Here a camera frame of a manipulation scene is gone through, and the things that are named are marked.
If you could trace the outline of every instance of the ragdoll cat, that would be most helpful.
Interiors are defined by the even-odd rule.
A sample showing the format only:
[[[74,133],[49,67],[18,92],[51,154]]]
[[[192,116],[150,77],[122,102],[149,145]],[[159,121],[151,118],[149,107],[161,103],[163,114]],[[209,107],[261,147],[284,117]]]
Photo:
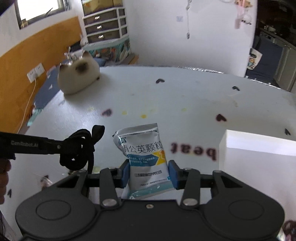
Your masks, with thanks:
[[[100,78],[99,64],[89,52],[71,64],[61,64],[57,83],[64,94],[74,94]]]

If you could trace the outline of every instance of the white box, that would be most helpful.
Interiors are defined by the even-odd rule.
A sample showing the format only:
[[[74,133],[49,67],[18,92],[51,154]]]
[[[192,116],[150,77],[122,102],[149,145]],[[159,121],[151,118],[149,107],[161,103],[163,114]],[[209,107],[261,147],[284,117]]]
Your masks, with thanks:
[[[226,130],[219,145],[219,169],[272,197],[296,219],[296,142]]]

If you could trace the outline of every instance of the wind chime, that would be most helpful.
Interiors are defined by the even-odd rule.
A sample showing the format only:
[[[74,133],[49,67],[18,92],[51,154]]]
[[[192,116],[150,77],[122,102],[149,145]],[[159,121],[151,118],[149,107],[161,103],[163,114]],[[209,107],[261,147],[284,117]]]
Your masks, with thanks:
[[[251,0],[220,0],[225,3],[234,3],[237,6],[237,18],[235,20],[235,28],[239,29],[241,23],[252,25],[252,16],[249,14],[249,9],[253,7]]]

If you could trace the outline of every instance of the yellow stain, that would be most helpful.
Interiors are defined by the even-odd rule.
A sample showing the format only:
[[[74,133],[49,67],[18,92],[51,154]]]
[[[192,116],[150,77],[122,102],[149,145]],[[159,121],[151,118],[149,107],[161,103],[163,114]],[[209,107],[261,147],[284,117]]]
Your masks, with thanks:
[[[94,108],[91,106],[91,107],[87,108],[87,111],[92,112],[92,111],[94,111]]]

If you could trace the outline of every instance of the drawer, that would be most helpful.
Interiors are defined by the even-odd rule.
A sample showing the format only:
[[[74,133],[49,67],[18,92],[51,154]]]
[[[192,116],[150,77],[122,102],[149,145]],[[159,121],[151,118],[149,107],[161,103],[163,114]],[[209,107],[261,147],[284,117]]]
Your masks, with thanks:
[[[87,38],[89,40],[89,43],[94,43],[94,42],[99,42],[99,41],[104,41],[109,39],[118,39],[120,38],[120,34],[119,34],[119,30],[116,30],[116,31],[111,31],[107,33],[96,34]]]
[[[101,14],[95,15],[93,17],[85,18],[84,19],[84,24],[88,25],[88,24],[91,24],[91,23],[101,22],[101,21],[105,21],[105,20],[108,20],[108,19],[112,19],[112,18],[117,18],[116,10],[101,13]]]
[[[124,16],[126,14],[124,8],[123,9],[119,9],[119,16]]]
[[[120,25],[121,26],[126,25],[126,18],[120,19]]]
[[[128,33],[128,29],[127,28],[122,28],[121,29],[121,33],[122,33],[122,35],[127,34]]]
[[[106,22],[106,23],[98,23],[94,26],[85,28],[86,33],[87,34],[92,34],[95,32],[99,32],[99,31],[105,31],[105,30],[109,30],[109,29],[113,29],[113,28],[118,28],[118,21],[114,20],[111,22]]]

